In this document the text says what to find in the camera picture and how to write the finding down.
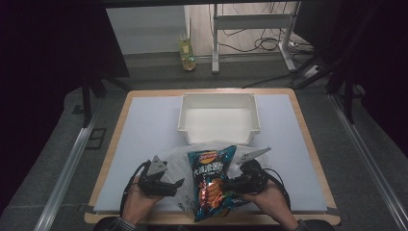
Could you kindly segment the white plastic bin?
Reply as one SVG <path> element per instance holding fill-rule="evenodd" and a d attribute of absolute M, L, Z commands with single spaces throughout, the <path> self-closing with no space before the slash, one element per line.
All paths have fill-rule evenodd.
<path fill-rule="evenodd" d="M 248 92 L 187 92 L 177 130 L 189 144 L 229 141 L 250 144 L 261 132 L 255 95 Z"/>

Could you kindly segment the black metal stand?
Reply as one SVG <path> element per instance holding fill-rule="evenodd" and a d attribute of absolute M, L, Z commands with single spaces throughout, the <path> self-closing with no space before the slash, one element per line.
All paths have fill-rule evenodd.
<path fill-rule="evenodd" d="M 309 79 L 295 85 L 293 87 L 294 90 L 303 89 L 312 83 L 316 82 L 317 80 L 321 79 L 324 76 L 327 76 L 329 73 L 332 73 L 327 85 L 326 91 L 329 94 L 337 93 L 341 86 L 344 86 L 344 115 L 346 119 L 353 124 L 353 117 L 352 117 L 352 100 L 353 100 L 353 80 L 351 76 L 351 69 L 348 66 L 349 64 L 349 56 L 343 55 L 334 63 L 330 64 L 328 67 L 324 68 L 323 70 L 319 71 L 317 74 L 313 75 Z"/>
<path fill-rule="evenodd" d="M 106 96 L 106 89 L 102 81 L 107 80 L 108 82 L 116 85 L 117 87 L 129 92 L 132 88 L 117 80 L 115 77 L 109 76 L 103 71 L 97 70 L 92 74 L 86 74 L 83 77 L 82 83 L 82 96 L 83 96 L 83 106 L 84 106 L 84 123 L 83 127 L 87 128 L 90 125 L 92 119 L 91 104 L 90 104 L 90 92 L 92 91 L 97 98 Z"/>

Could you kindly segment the aluminium floor rail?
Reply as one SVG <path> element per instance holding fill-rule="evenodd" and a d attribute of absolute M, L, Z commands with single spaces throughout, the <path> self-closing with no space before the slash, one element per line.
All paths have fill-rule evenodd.
<path fill-rule="evenodd" d="M 65 161 L 64 167 L 56 182 L 56 185 L 50 196 L 48 197 L 44 209 L 42 210 L 34 231 L 50 231 L 55 217 L 62 205 L 64 196 L 70 185 L 74 172 L 85 150 L 96 119 L 97 115 L 93 115 L 88 125 L 80 130 L 79 135 Z"/>
<path fill-rule="evenodd" d="M 364 166 L 366 167 L 370 178 L 372 179 L 375 187 L 379 191 L 383 198 L 391 216 L 393 217 L 399 231 L 408 231 L 408 213 L 402 205 L 400 199 L 386 180 L 384 174 L 380 170 L 378 164 L 375 162 L 371 155 L 366 143 L 362 139 L 356 126 L 352 124 L 345 116 L 343 112 L 343 105 L 341 100 L 336 96 L 329 94 L 328 98 L 334 105 L 335 111 L 345 128 L 348 136 L 354 144 Z"/>

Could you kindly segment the white desk frame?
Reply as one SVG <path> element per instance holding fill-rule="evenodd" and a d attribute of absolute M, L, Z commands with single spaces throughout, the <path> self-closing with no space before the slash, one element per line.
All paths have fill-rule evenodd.
<path fill-rule="evenodd" d="M 214 4 L 212 72 L 214 74 L 219 73 L 217 32 L 219 30 L 239 29 L 284 29 L 285 36 L 282 41 L 278 42 L 278 48 L 289 72 L 295 72 L 296 68 L 289 54 L 288 45 L 300 5 L 301 2 L 297 1 L 290 13 L 219 15 L 217 13 L 217 4 Z"/>

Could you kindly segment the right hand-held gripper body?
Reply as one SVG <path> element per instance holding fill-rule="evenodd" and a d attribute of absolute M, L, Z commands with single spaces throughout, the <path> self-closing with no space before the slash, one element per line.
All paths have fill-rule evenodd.
<path fill-rule="evenodd" d="M 257 157 L 269 152 L 270 147 L 260 150 L 252 151 L 243 154 L 238 160 L 242 175 L 240 178 L 244 178 L 246 183 L 242 186 L 249 190 L 249 193 L 260 193 L 266 186 L 267 178 L 260 163 L 256 160 Z"/>

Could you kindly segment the white power strip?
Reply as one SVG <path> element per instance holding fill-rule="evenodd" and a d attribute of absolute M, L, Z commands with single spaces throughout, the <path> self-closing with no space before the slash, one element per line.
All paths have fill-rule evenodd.
<path fill-rule="evenodd" d="M 310 67 L 304 74 L 303 76 L 305 78 L 311 78 L 314 75 L 316 75 L 320 71 L 320 66 L 319 65 L 313 65 Z"/>

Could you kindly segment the clear smiley plastic bag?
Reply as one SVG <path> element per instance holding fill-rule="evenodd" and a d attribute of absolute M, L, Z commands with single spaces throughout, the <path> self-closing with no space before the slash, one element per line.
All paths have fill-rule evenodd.
<path fill-rule="evenodd" d="M 162 202 L 159 202 L 156 210 L 163 213 L 190 213 L 193 212 L 193 178 L 191 166 L 187 154 L 191 151 L 201 150 L 219 150 L 230 145 L 237 146 L 237 150 L 233 161 L 227 171 L 227 176 L 237 176 L 240 165 L 238 160 L 243 154 L 256 151 L 258 148 L 248 147 L 229 143 L 226 141 L 210 141 L 203 143 L 196 143 L 191 145 L 184 145 L 172 148 L 168 151 L 167 172 L 164 180 L 168 183 L 174 183 L 179 179 L 185 178 L 183 185 L 177 190 L 177 194 L 173 197 L 166 197 Z"/>

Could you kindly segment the wooden table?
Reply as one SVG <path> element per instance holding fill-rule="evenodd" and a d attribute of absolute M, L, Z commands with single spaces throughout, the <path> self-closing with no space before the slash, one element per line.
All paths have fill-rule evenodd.
<path fill-rule="evenodd" d="M 119 127 L 120 125 L 122 125 L 125 121 L 125 117 L 127 116 L 128 113 L 128 108 L 131 104 L 131 100 L 133 97 L 165 97 L 165 96 L 182 96 L 184 93 L 187 92 L 227 92 L 227 93 L 233 93 L 233 92 L 248 92 L 248 93 L 253 93 L 253 94 L 278 94 L 278 93 L 283 93 L 283 94 L 287 94 L 292 103 L 293 103 L 293 107 L 294 107 L 294 112 L 295 115 L 299 121 L 299 125 L 300 125 L 300 129 L 302 132 L 302 135 L 304 136 L 304 139 L 306 141 L 306 146 L 310 152 L 310 156 L 311 156 L 311 161 L 313 163 L 313 167 L 315 169 L 315 172 L 317 174 L 318 180 L 321 184 L 321 188 L 322 188 L 322 192 L 323 192 L 323 196 L 325 199 L 325 202 L 327 203 L 328 207 L 331 208 L 337 208 L 336 203 L 334 201 L 332 192 L 328 186 L 327 180 L 325 178 L 325 174 L 324 171 L 322 170 L 321 164 L 320 164 L 320 160 L 317 154 L 317 151 L 315 149 L 315 146 L 313 144 L 313 140 L 310 136 L 307 124 L 305 122 L 303 113 L 301 112 L 298 100 L 296 98 L 296 95 L 294 93 L 293 90 L 291 89 L 204 89 L 204 90 L 132 90 L 130 91 L 125 99 L 123 108 L 121 110 L 119 119 L 117 121 L 116 127 L 115 127 L 115 131 L 111 140 L 115 141 L 119 138 Z M 112 160 L 114 158 L 114 151 L 111 147 L 111 143 L 108 147 L 108 151 L 107 151 L 107 155 L 105 157 L 104 163 L 102 165 L 102 168 L 100 170 L 99 176 L 97 178 L 93 193 L 91 195 L 89 204 L 90 206 L 92 206 L 94 208 L 95 202 L 97 200 L 97 197 L 99 195 L 99 193 L 102 190 L 102 187 L 104 185 L 104 181 L 107 177 L 107 174 L 109 172 L 110 169 L 110 165 L 112 163 Z M 341 218 L 337 217 L 337 216 L 330 216 L 330 215 L 326 215 L 325 211 L 323 212 L 317 212 L 317 213 L 313 213 L 313 212 L 294 212 L 295 216 L 297 218 L 306 218 L 306 219 L 323 219 L 327 222 L 329 222 L 332 225 L 337 225 L 340 223 Z M 85 221 L 87 223 L 96 223 L 97 221 L 99 221 L 102 218 L 107 218 L 107 217 L 112 217 L 114 215 L 117 214 L 118 211 L 116 212 L 108 212 L 108 213 L 98 213 L 96 212 L 95 215 L 93 214 L 89 214 L 86 213 L 85 214 Z"/>

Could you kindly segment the dark blue chips packet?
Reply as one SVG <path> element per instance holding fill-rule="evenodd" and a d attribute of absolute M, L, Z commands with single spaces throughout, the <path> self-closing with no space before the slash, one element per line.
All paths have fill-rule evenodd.
<path fill-rule="evenodd" d="M 194 221 L 228 214 L 233 208 L 247 204 L 237 193 L 222 186 L 229 181 L 227 171 L 237 150 L 230 145 L 219 150 L 191 151 L 187 154 L 193 178 Z"/>

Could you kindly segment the dark curtain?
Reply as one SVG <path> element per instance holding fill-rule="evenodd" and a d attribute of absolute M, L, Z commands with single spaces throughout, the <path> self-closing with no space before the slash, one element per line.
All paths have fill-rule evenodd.
<path fill-rule="evenodd" d="M 346 61 L 362 104 L 408 157 L 408 0 L 302 0 L 293 29 L 326 64 Z"/>
<path fill-rule="evenodd" d="M 105 0 L 0 0 L 0 213 L 84 81 L 127 73 Z"/>

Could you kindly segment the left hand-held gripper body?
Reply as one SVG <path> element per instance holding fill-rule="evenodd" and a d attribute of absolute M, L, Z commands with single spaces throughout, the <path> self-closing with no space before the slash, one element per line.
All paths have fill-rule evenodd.
<path fill-rule="evenodd" d="M 166 163 L 154 156 L 152 161 L 148 160 L 141 166 L 138 184 L 143 193 L 147 196 L 167 196 L 166 184 L 161 181 L 166 171 Z"/>

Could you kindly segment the person's left hand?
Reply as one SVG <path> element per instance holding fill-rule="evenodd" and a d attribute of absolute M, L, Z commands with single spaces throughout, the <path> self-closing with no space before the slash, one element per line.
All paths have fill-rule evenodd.
<path fill-rule="evenodd" d="M 133 183 L 127 193 L 121 218 L 133 225 L 137 225 L 162 200 L 162 196 L 147 196 L 137 183 Z"/>

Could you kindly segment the yellow green bottle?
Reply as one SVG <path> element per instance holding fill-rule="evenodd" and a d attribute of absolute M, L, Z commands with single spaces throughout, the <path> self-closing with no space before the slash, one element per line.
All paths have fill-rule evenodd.
<path fill-rule="evenodd" d="M 183 68 L 187 71 L 194 70 L 196 67 L 195 56 L 193 55 L 191 40 L 187 37 L 185 32 L 180 34 L 178 45 Z"/>

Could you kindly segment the person's right hand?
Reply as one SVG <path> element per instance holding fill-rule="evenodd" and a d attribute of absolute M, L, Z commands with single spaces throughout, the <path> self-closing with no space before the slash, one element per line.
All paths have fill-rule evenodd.
<path fill-rule="evenodd" d="M 285 231 L 295 231 L 299 224 L 290 211 L 284 195 L 278 186 L 268 181 L 265 189 L 260 193 L 245 193 L 242 198 L 254 203 L 262 212 L 278 222 Z"/>

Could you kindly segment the white table mat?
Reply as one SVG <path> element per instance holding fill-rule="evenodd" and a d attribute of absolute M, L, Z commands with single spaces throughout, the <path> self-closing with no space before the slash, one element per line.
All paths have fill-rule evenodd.
<path fill-rule="evenodd" d="M 281 175 L 293 211 L 325 211 L 328 205 L 290 97 L 283 93 L 254 95 L 261 132 L 250 144 L 239 145 L 271 148 L 258 160 L 262 167 Z M 177 130 L 182 96 L 132 98 L 119 138 L 111 143 L 114 158 L 95 202 L 96 212 L 118 211 L 122 192 L 141 163 L 154 156 L 165 160 L 170 149 L 190 145 Z"/>

